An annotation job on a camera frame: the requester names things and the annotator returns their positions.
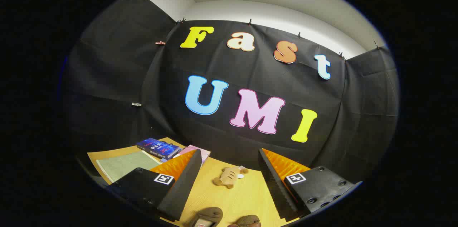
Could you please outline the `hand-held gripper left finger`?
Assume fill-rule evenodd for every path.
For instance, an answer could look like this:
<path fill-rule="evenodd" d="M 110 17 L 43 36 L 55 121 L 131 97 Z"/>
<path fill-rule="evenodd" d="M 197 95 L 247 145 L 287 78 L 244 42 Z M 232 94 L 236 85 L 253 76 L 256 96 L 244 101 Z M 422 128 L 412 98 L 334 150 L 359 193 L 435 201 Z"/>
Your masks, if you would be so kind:
<path fill-rule="evenodd" d="M 108 191 L 147 214 L 178 221 L 201 164 L 201 151 L 194 149 L 152 169 L 137 167 Z"/>

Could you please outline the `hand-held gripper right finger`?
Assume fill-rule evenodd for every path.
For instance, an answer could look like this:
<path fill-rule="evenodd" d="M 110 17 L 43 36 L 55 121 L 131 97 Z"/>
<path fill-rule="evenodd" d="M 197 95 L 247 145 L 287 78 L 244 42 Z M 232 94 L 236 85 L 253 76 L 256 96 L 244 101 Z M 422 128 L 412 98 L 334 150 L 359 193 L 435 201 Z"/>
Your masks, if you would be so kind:
<path fill-rule="evenodd" d="M 264 148 L 258 161 L 278 214 L 287 221 L 317 214 L 360 186 L 327 167 L 309 168 Z"/>

